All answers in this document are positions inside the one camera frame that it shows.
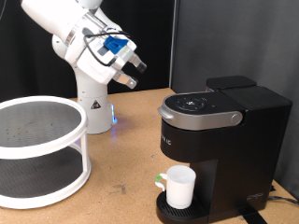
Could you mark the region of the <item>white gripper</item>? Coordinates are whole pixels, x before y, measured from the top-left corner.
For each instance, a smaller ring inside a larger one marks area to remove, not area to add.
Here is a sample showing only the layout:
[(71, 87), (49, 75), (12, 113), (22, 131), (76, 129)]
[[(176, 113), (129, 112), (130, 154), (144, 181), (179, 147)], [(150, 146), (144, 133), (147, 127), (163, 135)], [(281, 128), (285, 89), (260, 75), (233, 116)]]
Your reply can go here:
[(144, 73), (147, 69), (147, 65), (135, 54), (136, 44), (129, 40), (117, 54), (109, 49), (103, 50), (103, 47), (104, 41), (100, 38), (90, 41), (89, 47), (78, 59), (77, 67), (100, 84), (107, 84), (114, 79), (133, 89), (137, 80), (126, 75), (122, 68), (129, 62), (139, 73)]

